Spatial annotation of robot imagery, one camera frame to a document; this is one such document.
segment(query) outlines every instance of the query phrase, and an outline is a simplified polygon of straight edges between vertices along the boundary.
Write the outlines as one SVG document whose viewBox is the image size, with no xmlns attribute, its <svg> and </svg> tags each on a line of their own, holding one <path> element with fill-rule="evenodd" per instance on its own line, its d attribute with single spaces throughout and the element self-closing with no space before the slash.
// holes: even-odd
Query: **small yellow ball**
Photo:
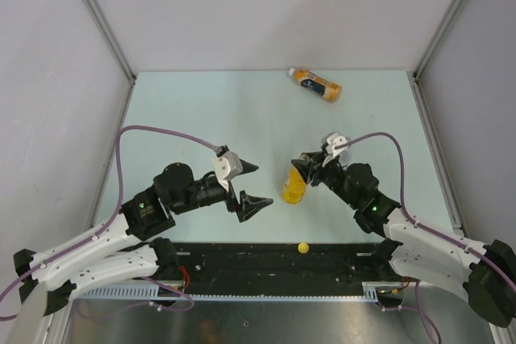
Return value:
<svg viewBox="0 0 516 344">
<path fill-rule="evenodd" d="M 310 248 L 308 247 L 308 243 L 301 242 L 298 244 L 298 251 L 301 254 L 306 254 Z"/>
</svg>

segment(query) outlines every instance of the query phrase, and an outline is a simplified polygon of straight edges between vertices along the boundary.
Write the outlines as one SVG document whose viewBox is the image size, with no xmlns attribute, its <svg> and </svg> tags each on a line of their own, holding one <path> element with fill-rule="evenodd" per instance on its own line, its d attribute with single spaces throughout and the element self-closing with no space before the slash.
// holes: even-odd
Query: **orange bottle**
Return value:
<svg viewBox="0 0 516 344">
<path fill-rule="evenodd" d="M 299 156 L 301 160 L 308 160 L 305 154 Z M 283 184 L 283 200 L 291 205 L 296 205 L 301 201 L 306 192 L 306 183 L 301 177 L 298 169 L 290 165 L 289 175 Z"/>
<path fill-rule="evenodd" d="M 330 102 L 337 101 L 340 97 L 342 86 L 334 82 L 318 77 L 305 68 L 291 68 L 289 75 L 296 80 L 296 82 L 305 89 L 311 90 L 318 94 L 325 100 Z"/>
</svg>

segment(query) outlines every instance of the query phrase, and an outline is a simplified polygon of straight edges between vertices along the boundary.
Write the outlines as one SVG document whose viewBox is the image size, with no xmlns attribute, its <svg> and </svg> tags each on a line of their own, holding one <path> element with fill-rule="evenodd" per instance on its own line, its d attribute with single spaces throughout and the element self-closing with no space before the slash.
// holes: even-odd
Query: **metal frame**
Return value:
<svg viewBox="0 0 516 344">
<path fill-rule="evenodd" d="M 428 64 L 434 57 L 435 53 L 439 50 L 440 44 L 443 42 L 444 37 L 452 27 L 453 22 L 456 20 L 466 1 L 467 0 L 451 0 L 450 5 L 446 9 L 443 18 L 437 27 L 437 30 L 430 39 L 427 49 L 422 55 L 418 66 L 414 70 L 416 80 L 419 80 L 427 69 Z"/>
<path fill-rule="evenodd" d="M 409 80 L 412 93 L 414 94 L 414 100 L 418 107 L 419 117 L 421 118 L 422 128 L 425 131 L 428 147 L 430 148 L 432 160 L 434 161 L 437 177 L 441 185 L 441 190 L 443 191 L 444 202 L 446 203 L 448 214 L 450 215 L 451 226 L 456 234 L 468 236 L 468 227 L 464 224 L 464 218 L 461 216 L 458 204 L 459 202 L 455 194 L 455 190 L 452 187 L 450 174 L 443 156 L 439 137 L 437 135 L 431 113 L 428 109 L 428 105 L 425 101 L 425 97 L 422 94 L 421 85 L 411 75 L 409 75 Z"/>
<path fill-rule="evenodd" d="M 114 36 L 114 33 L 111 30 L 109 23 L 107 22 L 106 16 L 104 15 L 100 6 L 98 5 L 97 0 L 84 0 L 84 3 L 89 13 L 91 14 L 91 17 L 93 18 L 94 22 L 97 24 L 98 30 L 104 37 L 106 44 L 109 46 L 114 57 L 119 62 L 120 68 L 122 69 L 123 73 L 126 75 L 129 81 L 132 81 L 135 78 L 135 74 L 131 70 L 131 66 L 129 65 L 127 58 L 123 54 L 120 44 Z"/>
<path fill-rule="evenodd" d="M 108 47 L 114 54 L 116 60 L 118 61 L 120 68 L 123 70 L 123 73 L 125 74 L 127 79 L 131 82 L 131 86 L 127 91 L 125 106 L 123 108 L 123 112 L 119 120 L 119 126 L 121 126 L 127 112 L 127 107 L 129 106 L 129 101 L 131 99 L 131 92 L 135 84 L 135 74 L 128 63 L 127 58 L 125 57 L 118 40 L 116 39 L 112 29 L 110 28 L 109 23 L 107 22 L 106 16 L 104 15 L 100 6 L 98 5 L 97 0 L 83 1 L 85 3 L 86 8 L 90 12 L 92 18 L 94 19 L 94 22 L 98 25 L 99 31 L 101 35 L 104 37 L 106 44 L 108 45 Z M 417 68 L 414 70 L 414 76 L 412 77 L 411 75 L 409 75 L 411 79 L 412 90 L 414 93 L 414 100 L 418 107 L 420 118 L 422 120 L 423 129 L 425 131 L 427 141 L 431 150 L 431 154 L 435 163 L 435 168 L 438 173 L 439 182 L 443 189 L 443 194 L 445 196 L 445 201 L 451 216 L 452 224 L 456 232 L 458 232 L 459 234 L 462 231 L 461 223 L 464 224 L 464 219 L 460 216 L 460 209 L 457 204 L 457 198 L 453 191 L 452 184 L 450 183 L 450 177 L 447 172 L 447 167 L 443 158 L 441 146 L 439 144 L 439 139 L 437 137 L 435 127 L 431 120 L 431 115 L 428 110 L 428 106 L 422 94 L 420 78 L 426 70 L 433 56 L 438 51 L 439 46 L 443 41 L 443 38 L 451 28 L 454 20 L 456 19 L 457 15 L 459 14 L 459 11 L 461 10 L 461 7 L 465 2 L 466 0 L 451 0 L 451 4 L 447 8 L 442 21 L 440 22 L 436 32 L 434 33 L 431 39 L 430 44 L 424 52 L 422 59 L 419 61 Z M 111 152 L 109 154 L 110 162 L 112 161 L 113 150 L 114 145 L 111 148 Z M 92 210 L 88 226 L 90 226 L 91 220 L 93 219 L 93 215 L 98 209 L 98 203 L 100 201 L 102 190 L 105 186 L 107 173 L 110 168 L 110 162 L 106 163 L 106 168 L 103 174 L 104 176 L 99 185 L 97 199 L 95 202 L 95 206 Z M 40 337 L 38 342 L 44 342 L 45 344 L 60 344 L 65 333 L 65 327 L 69 319 L 70 311 L 71 305 L 53 315 L 52 318 L 47 319 L 43 325 L 47 326 L 47 328 L 44 329 L 43 337 Z M 516 336 L 510 332 L 510 329 L 499 329 L 497 327 L 492 326 L 492 331 L 496 343 L 513 342 L 512 338 Z"/>
</svg>

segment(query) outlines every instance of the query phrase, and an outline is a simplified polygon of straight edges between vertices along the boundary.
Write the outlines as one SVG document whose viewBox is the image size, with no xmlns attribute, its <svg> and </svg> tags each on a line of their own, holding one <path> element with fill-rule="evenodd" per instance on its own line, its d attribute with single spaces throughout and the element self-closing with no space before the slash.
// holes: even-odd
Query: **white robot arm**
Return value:
<svg viewBox="0 0 516 344">
<path fill-rule="evenodd" d="M 223 201 L 229 212 L 245 222 L 273 203 L 272 199 L 252 197 L 244 191 L 237 200 L 230 180 L 254 172 L 258 167 L 241 160 L 224 146 L 213 159 L 214 171 L 199 180 L 190 167 L 174 163 L 156 176 L 153 185 L 122 205 L 113 222 L 94 227 L 48 251 L 27 249 L 14 256 L 23 280 L 20 297 L 24 302 L 40 283 L 48 289 L 46 314 L 63 308 L 70 299 L 106 284 L 141 276 L 158 276 L 176 270 L 177 255 L 168 239 L 145 241 L 175 226 L 171 213 L 185 213 Z M 133 251 L 117 253 L 123 249 Z"/>
<path fill-rule="evenodd" d="M 501 241 L 490 245 L 460 237 L 420 222 L 378 189 L 369 164 L 339 162 L 340 152 L 378 132 L 348 142 L 338 133 L 325 137 L 322 150 L 292 160 L 307 184 L 325 184 L 356 212 L 362 231 L 385 238 L 374 255 L 400 276 L 426 281 L 466 300 L 472 309 L 494 325 L 507 327 L 516 316 L 516 255 Z"/>
</svg>

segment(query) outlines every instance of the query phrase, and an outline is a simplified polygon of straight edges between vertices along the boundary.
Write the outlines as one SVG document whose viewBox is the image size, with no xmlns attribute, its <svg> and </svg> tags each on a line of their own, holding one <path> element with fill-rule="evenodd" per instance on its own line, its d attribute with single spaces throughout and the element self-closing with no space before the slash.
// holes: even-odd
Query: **metal floor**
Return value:
<svg viewBox="0 0 516 344">
<path fill-rule="evenodd" d="M 405 305 L 415 305 L 414 289 Z M 134 301 L 84 300 L 84 314 L 102 316 Z M 425 311 L 446 344 L 492 344 L 489 325 L 463 301 L 436 288 L 422 288 Z M 149 307 L 92 322 L 76 313 L 64 344 L 426 344 L 418 315 L 383 313 L 372 303 L 200 301 L 186 313 Z"/>
</svg>

